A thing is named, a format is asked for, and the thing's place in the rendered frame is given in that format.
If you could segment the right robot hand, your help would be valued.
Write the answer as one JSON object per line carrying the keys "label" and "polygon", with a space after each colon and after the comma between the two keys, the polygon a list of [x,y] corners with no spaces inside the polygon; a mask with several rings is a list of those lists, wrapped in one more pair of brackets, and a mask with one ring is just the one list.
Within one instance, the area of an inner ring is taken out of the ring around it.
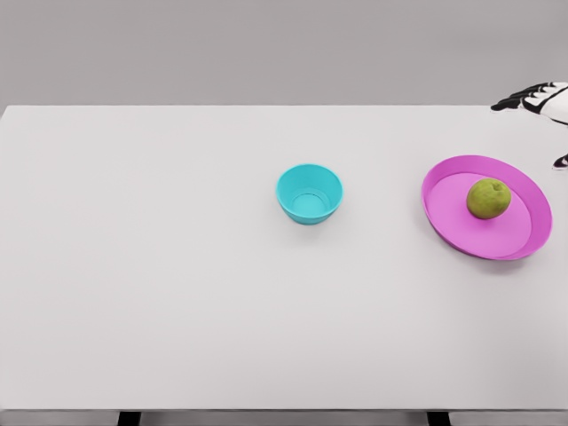
{"label": "right robot hand", "polygon": [[524,110],[568,129],[568,83],[537,83],[509,94],[490,106],[490,109],[493,112]]}

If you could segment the green apple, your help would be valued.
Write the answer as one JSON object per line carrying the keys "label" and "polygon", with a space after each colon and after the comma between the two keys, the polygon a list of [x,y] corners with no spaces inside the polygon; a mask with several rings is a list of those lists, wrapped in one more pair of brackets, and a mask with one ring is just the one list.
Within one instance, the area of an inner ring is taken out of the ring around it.
{"label": "green apple", "polygon": [[512,200],[509,187],[498,179],[478,180],[468,191],[466,206],[471,215],[489,220],[502,215]]}

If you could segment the pink plate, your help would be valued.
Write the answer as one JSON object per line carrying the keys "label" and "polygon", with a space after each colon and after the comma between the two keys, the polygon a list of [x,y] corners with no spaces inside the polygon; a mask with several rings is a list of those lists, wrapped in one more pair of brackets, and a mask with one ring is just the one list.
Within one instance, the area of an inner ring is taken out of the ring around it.
{"label": "pink plate", "polygon": [[[472,186],[484,178],[501,181],[511,193],[495,218],[478,218],[467,207]],[[422,205],[431,226],[455,249],[491,260],[517,260],[542,248],[552,231],[544,192],[523,171],[482,155],[443,160],[422,181]]]}

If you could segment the blue bowl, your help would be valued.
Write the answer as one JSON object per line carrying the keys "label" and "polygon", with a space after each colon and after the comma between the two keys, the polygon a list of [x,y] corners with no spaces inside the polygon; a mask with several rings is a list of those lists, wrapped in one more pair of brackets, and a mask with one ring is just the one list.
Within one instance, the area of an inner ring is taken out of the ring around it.
{"label": "blue bowl", "polygon": [[300,225],[326,221],[343,201],[343,183],[329,168],[297,164],[278,178],[275,194],[283,212]]}

